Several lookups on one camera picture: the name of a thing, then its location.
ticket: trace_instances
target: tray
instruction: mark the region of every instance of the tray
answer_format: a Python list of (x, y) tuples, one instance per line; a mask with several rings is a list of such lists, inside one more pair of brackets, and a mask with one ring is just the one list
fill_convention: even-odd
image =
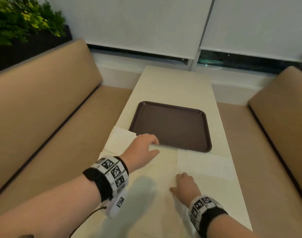
[(154, 134), (161, 145), (199, 152), (212, 149), (206, 115), (199, 109), (143, 101), (129, 131)]

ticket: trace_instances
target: person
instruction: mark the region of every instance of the person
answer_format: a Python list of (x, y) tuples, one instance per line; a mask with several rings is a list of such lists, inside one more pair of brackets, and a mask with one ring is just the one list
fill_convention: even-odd
[[(117, 167), (120, 167), (120, 171), (121, 167), (125, 169), (125, 171), (121, 171), (123, 172), (121, 177), (124, 177), (126, 172), (130, 174), (144, 167), (157, 156), (160, 151), (149, 151), (150, 144), (159, 145), (156, 136), (139, 135), (125, 152), (117, 157), (116, 162), (119, 161)], [(109, 196), (114, 196), (114, 190), (111, 187), (114, 187), (115, 183), (106, 183), (109, 179), (106, 177), (110, 177), (109, 175), (101, 176), (100, 173), (101, 180), (99, 182), (97, 180), (91, 181), (89, 175), (95, 173), (96, 168), (102, 169), (102, 164), (105, 164), (104, 167), (113, 165), (111, 163), (114, 163), (115, 160), (112, 161), (110, 158), (108, 162), (108, 159), (99, 160), (74, 180), (46, 191), (0, 216), (0, 237), (68, 237), (103, 200), (110, 198)], [(191, 205), (196, 205), (196, 199), (201, 197), (201, 192), (192, 176), (186, 173), (177, 174), (176, 183), (177, 187), (171, 187), (170, 191), (177, 199), (188, 208)], [(221, 207), (215, 200), (213, 201), (216, 204), (214, 209)], [(211, 220), (209, 220), (209, 216), (201, 219), (197, 230), (202, 237), (256, 238), (252, 231), (230, 217), (222, 208), (218, 208), (218, 210), (217, 213), (220, 214), (215, 215)]]

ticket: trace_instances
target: black cable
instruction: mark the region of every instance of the black cable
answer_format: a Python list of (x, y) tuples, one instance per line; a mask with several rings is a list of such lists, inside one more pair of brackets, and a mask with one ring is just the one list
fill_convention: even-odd
[(92, 214), (94, 214), (96, 211), (99, 211), (99, 210), (101, 210), (101, 209), (106, 209), (107, 208), (107, 206), (103, 206), (103, 207), (101, 207), (101, 208), (98, 208), (97, 210), (94, 210), (78, 227), (76, 227), (76, 229), (70, 234), (70, 236), (69, 236), (69, 238), (71, 238), (72, 237), (72, 235), (75, 233), (75, 231), (92, 215)]

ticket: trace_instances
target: seat cushion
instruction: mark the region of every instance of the seat cushion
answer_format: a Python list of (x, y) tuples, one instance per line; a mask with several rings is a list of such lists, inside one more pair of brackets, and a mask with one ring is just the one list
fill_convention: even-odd
[(101, 82), (84, 40), (0, 72), (0, 188)]
[(302, 71), (285, 69), (249, 104), (302, 189)]
[(251, 111), (217, 104), (253, 231), (302, 238), (302, 199)]
[(69, 181), (103, 150), (132, 90), (100, 86), (0, 195), (0, 215)]

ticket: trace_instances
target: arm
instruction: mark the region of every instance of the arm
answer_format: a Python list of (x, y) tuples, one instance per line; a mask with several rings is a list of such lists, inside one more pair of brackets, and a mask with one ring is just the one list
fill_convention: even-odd
[[(129, 173), (144, 167), (159, 153), (149, 151), (152, 143), (159, 144), (154, 135), (140, 135), (120, 156)], [(78, 176), (0, 216), (0, 237), (68, 237), (100, 203), (96, 184), (84, 175)]]
[[(178, 200), (186, 207), (190, 207), (191, 202), (201, 192), (198, 186), (195, 184), (192, 176), (188, 176), (187, 173), (178, 174), (176, 176), (177, 187), (171, 187), (170, 191), (178, 198)], [(203, 230), (204, 223), (201, 221), (199, 233)], [(234, 220), (227, 214), (222, 214), (215, 217), (209, 224), (207, 233), (202, 237), (208, 238), (258, 238), (248, 228)]]

